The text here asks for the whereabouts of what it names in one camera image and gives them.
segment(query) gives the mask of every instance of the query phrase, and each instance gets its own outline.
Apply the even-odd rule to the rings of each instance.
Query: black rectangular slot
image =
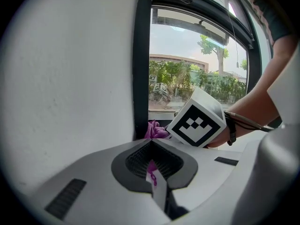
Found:
[[[225,157],[217,157],[215,159],[215,161],[220,162],[220,163],[229,164],[232,166],[236,166],[238,164],[238,160],[233,160],[233,159],[229,159],[229,158],[225,158]]]
[[[62,191],[45,207],[45,210],[62,220],[86,185],[80,179],[71,180]]]

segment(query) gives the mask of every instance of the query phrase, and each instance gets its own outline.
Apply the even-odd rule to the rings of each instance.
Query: person's arm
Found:
[[[273,46],[274,57],[268,63],[262,77],[244,98],[231,106],[227,111],[242,115],[258,124],[265,126],[279,114],[267,93],[267,89],[279,76],[290,60],[298,39],[294,35],[285,36],[276,40]],[[236,137],[250,133],[251,130],[243,129],[236,126]],[[229,140],[229,128],[227,127],[220,135],[218,135],[208,147],[218,147]]]

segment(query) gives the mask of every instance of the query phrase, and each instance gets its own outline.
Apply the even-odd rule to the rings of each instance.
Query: hand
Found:
[[[229,128],[226,127],[218,136],[216,136],[206,147],[216,148],[230,140]]]

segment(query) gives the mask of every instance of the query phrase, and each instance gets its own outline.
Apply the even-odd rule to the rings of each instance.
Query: black bracelet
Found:
[[[236,141],[236,129],[235,129],[235,122],[232,121],[230,118],[225,117],[226,124],[229,127],[230,132],[230,140],[227,141],[228,145],[231,146]]]

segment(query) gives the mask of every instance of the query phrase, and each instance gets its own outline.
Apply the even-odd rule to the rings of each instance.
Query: person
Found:
[[[289,19],[275,0],[249,0],[253,10],[265,25],[270,42],[273,46],[273,58],[268,63],[256,86],[242,99],[232,105],[228,112],[236,113],[265,126],[279,117],[278,111],[267,93],[281,71],[290,60],[298,43]],[[250,133],[236,126],[236,137]],[[218,147],[230,140],[227,127],[207,146]]]

